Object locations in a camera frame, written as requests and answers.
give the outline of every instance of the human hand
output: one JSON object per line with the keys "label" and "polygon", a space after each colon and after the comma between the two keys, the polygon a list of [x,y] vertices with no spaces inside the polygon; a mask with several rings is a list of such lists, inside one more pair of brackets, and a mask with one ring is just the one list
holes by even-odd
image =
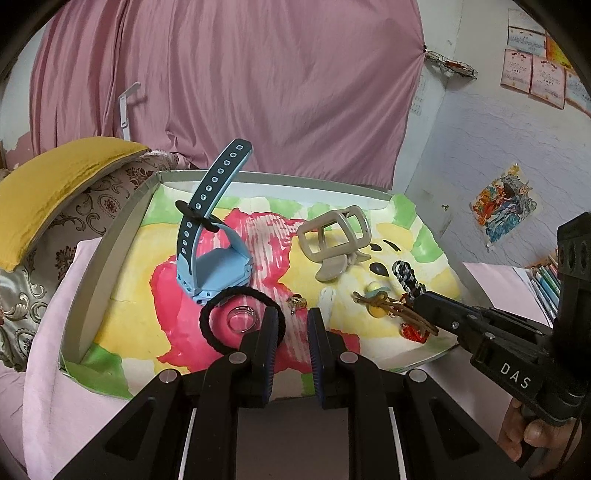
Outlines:
{"label": "human hand", "polygon": [[[521,457],[522,440],[525,440],[534,447],[547,448],[548,453],[544,455],[540,464],[537,465],[532,472],[533,477],[544,475],[558,467],[560,458],[564,453],[570,434],[573,431],[575,420],[570,419],[561,427],[553,427],[540,419],[527,424],[521,415],[521,405],[522,403],[516,398],[511,400],[511,403],[507,408],[507,413],[505,414],[505,419],[503,420],[503,425],[501,426],[501,431],[499,432],[497,444],[514,462]],[[579,444],[581,432],[582,428],[579,424],[579,428],[574,436],[567,458],[573,453],[574,449]]]}

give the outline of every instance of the metal bolt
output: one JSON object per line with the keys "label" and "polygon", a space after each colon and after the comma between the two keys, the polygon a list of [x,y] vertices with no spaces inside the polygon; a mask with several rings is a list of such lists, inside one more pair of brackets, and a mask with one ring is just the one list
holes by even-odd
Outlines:
{"label": "metal bolt", "polygon": [[177,371],[169,368],[166,370],[162,370],[160,372],[160,375],[158,376],[158,378],[160,379],[160,381],[162,383],[170,383],[170,382],[174,382],[176,380],[177,376],[178,376]]}
{"label": "metal bolt", "polygon": [[419,368],[414,368],[408,373],[408,377],[414,382],[423,383],[427,379],[427,374]]}
{"label": "metal bolt", "polygon": [[228,360],[230,360],[230,363],[234,365],[243,364],[246,362],[246,354],[243,352],[230,353]]}
{"label": "metal bolt", "polygon": [[346,364],[354,364],[359,357],[355,352],[343,352],[340,354],[340,360]]}

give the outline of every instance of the pink paint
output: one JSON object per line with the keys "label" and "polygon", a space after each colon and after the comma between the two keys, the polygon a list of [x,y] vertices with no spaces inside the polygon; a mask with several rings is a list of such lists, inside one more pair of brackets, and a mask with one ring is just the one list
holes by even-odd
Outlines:
{"label": "pink paint", "polygon": [[17,146],[13,150],[6,152],[6,165],[9,170],[14,169],[14,165],[22,165],[31,160],[35,155],[33,154],[33,141],[31,139],[31,132],[19,137]]}
{"label": "pink paint", "polygon": [[[274,299],[286,313],[286,332],[283,343],[277,349],[275,372],[293,368],[309,373],[310,354],[306,334],[307,309],[299,310],[293,317],[289,314],[287,299],[293,295],[279,279],[289,268],[291,238],[302,219],[288,220],[276,213],[253,213],[251,215],[234,209],[224,222],[231,226],[245,241],[253,256],[251,286]],[[227,247],[225,235],[205,231],[197,252],[199,255],[217,247]],[[199,328],[201,307],[193,302],[176,281],[175,257],[171,257],[154,270],[150,280],[154,307],[162,330],[170,341],[170,351],[159,357],[177,367],[187,367],[191,372],[207,368],[221,357],[205,341]],[[226,323],[228,312],[239,305],[250,305],[262,318],[264,305],[250,297],[235,297],[214,309],[210,318],[214,335],[224,344],[238,347],[242,335],[232,332]],[[343,335],[350,350],[359,352],[359,338]]]}
{"label": "pink paint", "polygon": [[343,340],[345,341],[345,347],[350,352],[361,353],[361,343],[359,341],[359,337],[354,333],[343,333],[340,330],[330,330],[333,333],[338,333]]}

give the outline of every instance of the patterned cushion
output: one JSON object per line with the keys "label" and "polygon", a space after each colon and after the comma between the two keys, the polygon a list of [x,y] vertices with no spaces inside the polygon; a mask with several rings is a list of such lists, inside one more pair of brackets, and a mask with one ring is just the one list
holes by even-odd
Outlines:
{"label": "patterned cushion", "polygon": [[14,272],[0,270],[0,359],[6,366],[26,369],[37,327],[78,242],[103,236],[135,189],[177,164],[176,155],[163,151],[138,155],[69,203]]}

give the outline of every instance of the colored pencil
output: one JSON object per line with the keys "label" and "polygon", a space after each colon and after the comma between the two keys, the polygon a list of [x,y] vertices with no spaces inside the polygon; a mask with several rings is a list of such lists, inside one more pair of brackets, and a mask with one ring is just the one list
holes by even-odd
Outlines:
{"label": "colored pencil", "polygon": [[558,285],[556,284],[556,282],[552,278],[552,275],[550,275],[550,272],[548,271],[548,269],[546,269],[546,267],[540,267],[538,270],[539,270],[540,274],[542,275],[542,277],[544,277],[546,282],[548,282],[548,285],[550,285],[552,290],[554,290],[554,293],[556,293],[556,296],[560,297],[560,288],[558,287]]}
{"label": "colored pencil", "polygon": [[540,272],[538,272],[538,271],[535,272],[535,279],[536,279],[537,283],[540,285],[540,287],[542,287],[543,291],[546,292],[546,294],[548,295],[548,297],[550,298],[550,300],[554,304],[554,307],[556,307],[558,309],[558,297],[557,297],[556,293],[554,293],[554,290],[552,290],[550,285],[548,285],[548,282],[546,282],[546,280],[542,278],[542,275],[540,275]]}
{"label": "colored pencil", "polygon": [[550,264],[548,266],[548,268],[550,269],[550,272],[552,273],[552,276],[554,277],[554,281],[556,282],[556,284],[558,286],[560,286],[560,280],[558,279],[558,270],[556,270],[556,267],[554,266],[554,264]]}
{"label": "colored pencil", "polygon": [[540,286],[535,282],[535,280],[530,279],[530,283],[536,293],[536,296],[538,297],[538,300],[544,306],[544,310],[545,310],[544,313],[547,315],[547,317],[550,319],[550,321],[552,323],[554,323],[552,319],[556,316],[556,314],[554,313],[554,309],[550,306],[550,300],[546,299],[546,296],[544,295],[544,293],[540,289]]}

